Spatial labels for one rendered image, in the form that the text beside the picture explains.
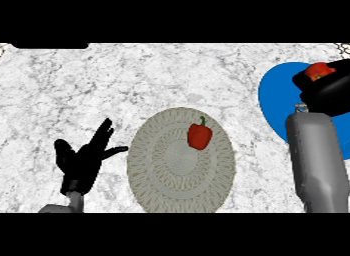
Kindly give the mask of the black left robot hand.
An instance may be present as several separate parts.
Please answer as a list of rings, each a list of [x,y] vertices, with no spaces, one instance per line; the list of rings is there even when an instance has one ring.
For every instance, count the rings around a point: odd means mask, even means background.
[[[102,161],[121,152],[129,151],[127,146],[106,148],[114,134],[112,121],[105,119],[92,140],[78,151],[64,139],[55,141],[56,165],[64,172],[61,193],[78,192],[86,195],[93,187]]]

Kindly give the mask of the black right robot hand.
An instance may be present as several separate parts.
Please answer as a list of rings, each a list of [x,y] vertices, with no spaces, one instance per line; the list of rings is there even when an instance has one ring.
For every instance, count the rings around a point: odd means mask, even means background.
[[[335,72],[312,81],[306,69],[292,77],[292,82],[301,90],[300,98],[309,111],[325,113],[331,117],[350,112],[350,59],[326,62]]]

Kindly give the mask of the red tomato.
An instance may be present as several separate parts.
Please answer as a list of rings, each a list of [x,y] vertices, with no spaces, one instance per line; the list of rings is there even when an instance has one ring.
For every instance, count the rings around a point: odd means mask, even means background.
[[[318,62],[307,67],[304,74],[312,81],[316,81],[334,72],[335,69],[328,66],[326,62]]]

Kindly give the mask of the blue round placemat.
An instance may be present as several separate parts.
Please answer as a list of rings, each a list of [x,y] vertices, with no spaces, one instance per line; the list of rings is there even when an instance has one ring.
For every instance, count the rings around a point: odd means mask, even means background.
[[[258,102],[267,123],[278,136],[287,139],[285,121],[301,102],[292,76],[310,66],[304,62],[287,62],[276,65],[264,74],[258,86]],[[350,113],[332,118],[343,158],[350,159]]]

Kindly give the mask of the grey patterned round plate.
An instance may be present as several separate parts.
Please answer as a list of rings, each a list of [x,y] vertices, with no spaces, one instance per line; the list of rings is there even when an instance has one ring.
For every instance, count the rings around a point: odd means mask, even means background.
[[[188,144],[191,126],[213,130],[205,149]],[[233,186],[232,142],[217,120],[192,108],[158,112],[137,130],[127,157],[130,189],[145,211],[214,212]]]

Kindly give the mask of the red bell pepper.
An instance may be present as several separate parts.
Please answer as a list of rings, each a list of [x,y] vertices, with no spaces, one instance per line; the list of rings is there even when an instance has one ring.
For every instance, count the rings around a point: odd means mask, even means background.
[[[213,130],[207,126],[207,119],[201,117],[201,123],[192,124],[188,131],[188,144],[196,150],[208,147],[213,138]]]

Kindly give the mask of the black appliance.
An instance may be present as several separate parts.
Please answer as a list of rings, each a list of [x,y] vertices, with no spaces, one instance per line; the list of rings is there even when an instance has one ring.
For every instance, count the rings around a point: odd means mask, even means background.
[[[31,43],[31,42],[19,42],[19,43],[10,43],[13,47],[19,49],[86,49],[89,47],[89,43],[61,43],[61,42],[40,42],[40,43]]]

